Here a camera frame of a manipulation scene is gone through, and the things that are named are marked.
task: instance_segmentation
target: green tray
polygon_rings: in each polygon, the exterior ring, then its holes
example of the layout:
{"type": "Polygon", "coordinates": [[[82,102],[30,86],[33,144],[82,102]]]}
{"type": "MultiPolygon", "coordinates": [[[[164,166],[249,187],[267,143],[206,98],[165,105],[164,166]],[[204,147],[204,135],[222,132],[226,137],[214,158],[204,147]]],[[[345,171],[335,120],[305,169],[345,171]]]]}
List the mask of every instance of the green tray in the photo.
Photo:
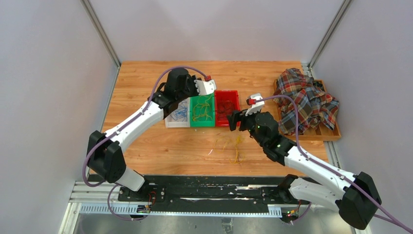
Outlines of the green tray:
{"type": "Polygon", "coordinates": [[[214,94],[191,97],[190,105],[189,121],[191,127],[215,127],[214,94]]]}

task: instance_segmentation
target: table surface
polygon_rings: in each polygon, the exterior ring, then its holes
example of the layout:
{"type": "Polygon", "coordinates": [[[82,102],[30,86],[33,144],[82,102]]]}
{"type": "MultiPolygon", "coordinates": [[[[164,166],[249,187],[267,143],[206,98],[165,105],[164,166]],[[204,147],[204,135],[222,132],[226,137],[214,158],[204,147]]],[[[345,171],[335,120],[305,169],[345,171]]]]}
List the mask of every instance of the table surface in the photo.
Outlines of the table surface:
{"type": "MultiPolygon", "coordinates": [[[[298,61],[125,61],[122,63],[103,131],[133,114],[147,100],[159,75],[176,65],[193,66],[211,75],[218,90],[238,90],[241,109],[247,97],[273,94],[273,82],[287,68],[300,68],[298,61]]],[[[266,101],[263,111],[279,119],[275,103],[266,101]]],[[[327,161],[322,141],[301,141],[308,152],[327,161]]],[[[301,172],[270,161],[247,132],[227,127],[166,128],[161,121],[145,131],[125,152],[126,164],[141,174],[285,176],[301,172]],[[241,136],[241,163],[235,160],[235,139],[241,136]]]]}

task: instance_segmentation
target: plaid cloth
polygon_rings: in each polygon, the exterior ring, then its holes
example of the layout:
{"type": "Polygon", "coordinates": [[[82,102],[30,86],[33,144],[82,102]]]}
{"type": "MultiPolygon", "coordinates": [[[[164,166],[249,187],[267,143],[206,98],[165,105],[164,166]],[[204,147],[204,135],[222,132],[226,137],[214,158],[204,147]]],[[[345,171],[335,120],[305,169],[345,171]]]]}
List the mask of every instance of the plaid cloth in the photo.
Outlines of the plaid cloth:
{"type": "MultiPolygon", "coordinates": [[[[303,75],[299,69],[285,70],[276,82],[274,95],[291,97],[298,108],[299,133],[309,127],[316,128],[323,123],[334,130],[338,112],[338,100],[314,86],[314,78],[303,75]]],[[[280,128],[284,134],[295,134],[295,113],[293,104],[286,98],[275,98],[281,109],[280,128]]]]}

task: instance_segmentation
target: perforated metal strip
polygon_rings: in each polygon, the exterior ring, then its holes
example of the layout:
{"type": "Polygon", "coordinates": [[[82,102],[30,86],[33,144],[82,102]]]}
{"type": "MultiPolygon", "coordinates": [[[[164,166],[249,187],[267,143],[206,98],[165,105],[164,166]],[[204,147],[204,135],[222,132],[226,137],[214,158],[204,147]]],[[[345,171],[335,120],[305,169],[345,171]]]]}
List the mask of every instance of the perforated metal strip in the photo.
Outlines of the perforated metal strip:
{"type": "MultiPolygon", "coordinates": [[[[141,215],[137,212],[136,204],[112,204],[112,209],[116,214],[122,215],[141,215]]],[[[279,218],[281,215],[280,207],[268,207],[268,213],[216,213],[216,212],[164,212],[152,211],[150,215],[168,216],[212,216],[212,217],[268,217],[279,218]]],[[[83,203],[80,207],[80,214],[110,214],[107,204],[104,203],[83,203]]]]}

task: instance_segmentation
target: wooden tray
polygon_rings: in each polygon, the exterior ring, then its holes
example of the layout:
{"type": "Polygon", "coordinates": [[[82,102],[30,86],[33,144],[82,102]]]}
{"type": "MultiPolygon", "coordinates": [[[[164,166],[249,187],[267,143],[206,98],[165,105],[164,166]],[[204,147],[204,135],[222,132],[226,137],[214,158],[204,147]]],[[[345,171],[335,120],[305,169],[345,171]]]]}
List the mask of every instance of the wooden tray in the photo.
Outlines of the wooden tray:
{"type": "MultiPolygon", "coordinates": [[[[324,91],[327,92],[327,89],[321,79],[317,79],[315,81],[320,82],[323,85],[324,91]]],[[[278,105],[276,105],[276,107],[277,107],[279,119],[281,119],[281,109],[278,107],[278,105]]],[[[295,135],[286,136],[286,137],[291,140],[296,140],[295,135]]],[[[299,140],[336,141],[340,138],[341,138],[341,132],[340,132],[340,128],[338,127],[337,122],[335,124],[333,131],[328,129],[323,123],[320,123],[316,129],[310,127],[304,133],[299,135],[299,140]]]]}

